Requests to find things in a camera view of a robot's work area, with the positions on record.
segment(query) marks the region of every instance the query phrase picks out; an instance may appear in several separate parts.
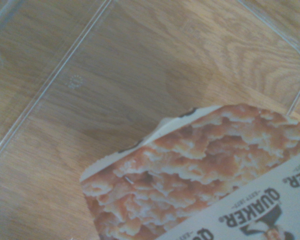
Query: wooden table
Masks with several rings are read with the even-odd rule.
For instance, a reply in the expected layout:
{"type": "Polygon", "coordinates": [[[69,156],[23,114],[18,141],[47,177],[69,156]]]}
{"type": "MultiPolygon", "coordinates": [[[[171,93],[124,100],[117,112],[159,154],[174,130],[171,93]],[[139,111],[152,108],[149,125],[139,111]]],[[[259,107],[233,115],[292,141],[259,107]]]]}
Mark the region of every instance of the wooden table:
{"type": "MultiPolygon", "coordinates": [[[[300,39],[300,1],[254,3],[300,39]]],[[[87,166],[191,107],[286,113],[299,91],[300,56],[236,0],[108,0],[51,77],[102,4],[29,0],[0,33],[0,140],[39,100],[0,154],[0,240],[96,240],[87,166]]]]}

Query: granola bar wrapper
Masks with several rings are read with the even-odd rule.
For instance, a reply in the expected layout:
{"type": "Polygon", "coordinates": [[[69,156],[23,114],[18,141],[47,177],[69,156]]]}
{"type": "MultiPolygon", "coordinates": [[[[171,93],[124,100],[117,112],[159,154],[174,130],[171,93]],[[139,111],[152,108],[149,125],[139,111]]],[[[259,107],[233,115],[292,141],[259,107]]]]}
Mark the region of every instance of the granola bar wrapper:
{"type": "Polygon", "coordinates": [[[135,146],[88,167],[80,183],[102,240],[155,240],[298,154],[297,120],[211,106],[163,119],[135,146]]]}

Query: wooden surface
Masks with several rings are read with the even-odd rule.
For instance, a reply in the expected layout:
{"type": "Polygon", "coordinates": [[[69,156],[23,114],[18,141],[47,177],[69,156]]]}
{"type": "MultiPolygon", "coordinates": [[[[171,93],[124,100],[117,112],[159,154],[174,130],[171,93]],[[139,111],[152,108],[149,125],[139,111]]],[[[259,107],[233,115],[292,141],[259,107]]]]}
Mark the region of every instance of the wooden surface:
{"type": "MultiPolygon", "coordinates": [[[[300,39],[300,1],[257,3],[300,39]]],[[[86,9],[29,1],[4,29],[0,138],[86,9]]],[[[113,2],[0,155],[0,240],[98,239],[79,185],[87,166],[191,107],[286,113],[299,88],[300,56],[235,0],[113,2]]]]}

